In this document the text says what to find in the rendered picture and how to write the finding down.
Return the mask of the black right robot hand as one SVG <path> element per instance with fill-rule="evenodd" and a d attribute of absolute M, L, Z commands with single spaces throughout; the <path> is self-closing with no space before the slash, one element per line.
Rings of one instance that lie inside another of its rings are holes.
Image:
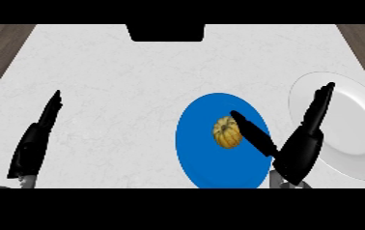
<path fill-rule="evenodd" d="M 269 135 L 243 115 L 232 110 L 239 133 L 266 157 L 273 157 L 273 168 L 280 177 L 292 184 L 303 181 L 316 162 L 323 143 L 322 121 L 326 115 L 335 83 L 329 82 L 313 94 L 313 100 L 304 112 L 303 121 L 286 142 L 276 150 Z"/>

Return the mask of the yellow squash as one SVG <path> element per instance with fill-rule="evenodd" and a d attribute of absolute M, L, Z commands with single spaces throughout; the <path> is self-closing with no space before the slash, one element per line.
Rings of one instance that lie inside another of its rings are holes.
<path fill-rule="evenodd" d="M 232 149 L 239 145 L 242 141 L 242 135 L 236 122 L 230 116 L 221 117 L 214 123 L 212 137 L 217 144 L 224 149 Z"/>

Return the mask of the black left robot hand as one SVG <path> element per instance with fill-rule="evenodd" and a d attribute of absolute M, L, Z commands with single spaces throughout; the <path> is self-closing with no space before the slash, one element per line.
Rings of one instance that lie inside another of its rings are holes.
<path fill-rule="evenodd" d="M 20 137 L 9 167 L 9 179 L 38 175 L 60 107 L 60 91 L 56 91 L 48 99 L 38 121 L 28 126 Z"/>

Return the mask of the white plate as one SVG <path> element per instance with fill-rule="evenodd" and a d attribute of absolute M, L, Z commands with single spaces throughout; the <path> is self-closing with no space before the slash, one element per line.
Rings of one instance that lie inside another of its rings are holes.
<path fill-rule="evenodd" d="M 288 109 L 294 126 L 304 119 L 314 91 L 335 83 L 320 130 L 319 159 L 350 178 L 365 181 L 365 84 L 334 72 L 304 74 L 291 87 Z"/>

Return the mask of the blue plate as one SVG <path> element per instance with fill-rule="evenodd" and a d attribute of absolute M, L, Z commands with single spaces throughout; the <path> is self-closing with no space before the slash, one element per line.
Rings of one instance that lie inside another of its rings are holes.
<path fill-rule="evenodd" d="M 264 180 L 270 157 L 246 139 L 232 149 L 214 140 L 217 120 L 238 111 L 264 133 L 269 133 L 257 109 L 236 96 L 212 93 L 186 107 L 175 131 L 177 157 L 186 177 L 199 188 L 257 188 Z"/>

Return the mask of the black appliance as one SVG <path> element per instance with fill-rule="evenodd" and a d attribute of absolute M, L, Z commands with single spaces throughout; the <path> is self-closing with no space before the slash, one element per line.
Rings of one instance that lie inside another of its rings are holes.
<path fill-rule="evenodd" d="M 127 24 L 134 42 L 201 42 L 204 24 Z"/>

